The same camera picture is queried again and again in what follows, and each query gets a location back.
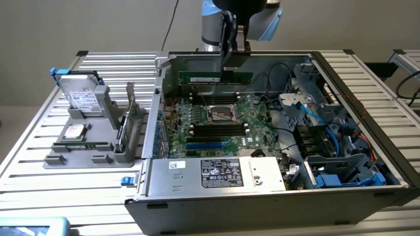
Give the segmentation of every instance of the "sticker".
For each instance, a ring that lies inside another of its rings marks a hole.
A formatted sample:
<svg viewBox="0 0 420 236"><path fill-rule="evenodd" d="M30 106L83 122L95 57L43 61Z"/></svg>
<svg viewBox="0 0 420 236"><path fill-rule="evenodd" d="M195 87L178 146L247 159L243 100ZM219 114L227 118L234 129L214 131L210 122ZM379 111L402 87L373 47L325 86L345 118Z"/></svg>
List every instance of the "sticker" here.
<svg viewBox="0 0 420 236"><path fill-rule="evenodd" d="M99 112L99 106L93 91L70 92L75 108L81 112Z"/></svg>
<svg viewBox="0 0 420 236"><path fill-rule="evenodd" d="M218 77L190 77L189 82L207 82L207 83L218 83Z"/></svg>
<svg viewBox="0 0 420 236"><path fill-rule="evenodd" d="M242 187L238 159L201 160L201 186L203 188Z"/></svg>
<svg viewBox="0 0 420 236"><path fill-rule="evenodd" d="M169 169L181 169L185 168L185 161L170 161Z"/></svg>

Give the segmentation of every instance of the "gray wall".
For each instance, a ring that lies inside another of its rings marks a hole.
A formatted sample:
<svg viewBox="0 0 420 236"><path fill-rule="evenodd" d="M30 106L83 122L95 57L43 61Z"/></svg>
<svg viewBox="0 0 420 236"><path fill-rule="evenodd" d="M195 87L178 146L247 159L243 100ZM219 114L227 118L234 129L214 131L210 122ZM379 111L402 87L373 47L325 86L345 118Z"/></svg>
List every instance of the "gray wall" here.
<svg viewBox="0 0 420 236"><path fill-rule="evenodd" d="M418 0L282 0L278 32L253 49L420 49ZM35 106L78 50L157 51L174 0L0 0L0 105ZM166 49L199 47L199 0L179 0Z"/></svg>

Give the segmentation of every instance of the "motherboard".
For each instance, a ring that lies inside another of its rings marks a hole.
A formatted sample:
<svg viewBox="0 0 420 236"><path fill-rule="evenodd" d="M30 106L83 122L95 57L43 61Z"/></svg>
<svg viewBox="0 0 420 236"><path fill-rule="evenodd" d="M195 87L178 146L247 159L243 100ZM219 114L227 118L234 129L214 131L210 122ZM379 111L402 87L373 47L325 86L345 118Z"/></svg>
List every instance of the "motherboard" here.
<svg viewBox="0 0 420 236"><path fill-rule="evenodd" d="M279 156L275 132L261 120L257 95L173 98L165 107L169 158Z"/></svg>

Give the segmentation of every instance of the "green circuit board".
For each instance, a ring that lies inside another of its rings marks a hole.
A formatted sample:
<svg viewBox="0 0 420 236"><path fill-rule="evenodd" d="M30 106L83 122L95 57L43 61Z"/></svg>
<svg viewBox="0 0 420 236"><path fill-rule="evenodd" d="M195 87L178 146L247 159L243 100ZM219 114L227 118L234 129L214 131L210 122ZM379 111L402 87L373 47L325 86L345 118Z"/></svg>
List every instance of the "green circuit board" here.
<svg viewBox="0 0 420 236"><path fill-rule="evenodd" d="M257 96L247 95L241 98L234 105L221 105L215 107L223 107L223 109L231 109L234 113L234 120L218 118L218 120L209 120L209 107L205 105L191 105L186 99L173 105L171 117L167 122L169 130L169 158L183 158L187 151L186 138L191 137L189 134L189 125L210 125L210 124L247 124L249 132L243 136L222 136L221 149L194 149L197 154L187 157L215 157L215 156L243 156L243 153L251 152L251 150L261 149L266 156L279 156L281 152L277 143L269 143L274 137L274 130L263 126L259 120L255 118L262 103L253 105L253 99L258 100Z"/></svg>

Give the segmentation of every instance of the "warning label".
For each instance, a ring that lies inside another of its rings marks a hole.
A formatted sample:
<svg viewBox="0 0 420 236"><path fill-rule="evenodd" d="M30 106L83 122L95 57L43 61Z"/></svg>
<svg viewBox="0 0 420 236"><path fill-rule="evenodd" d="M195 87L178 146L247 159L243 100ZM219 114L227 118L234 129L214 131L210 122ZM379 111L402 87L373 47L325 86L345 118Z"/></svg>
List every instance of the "warning label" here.
<svg viewBox="0 0 420 236"><path fill-rule="evenodd" d="M201 160L201 186L203 188L242 187L238 159Z"/></svg>
<svg viewBox="0 0 420 236"><path fill-rule="evenodd" d="M99 106L91 91L70 92L70 97L78 110L82 112L99 112Z"/></svg>

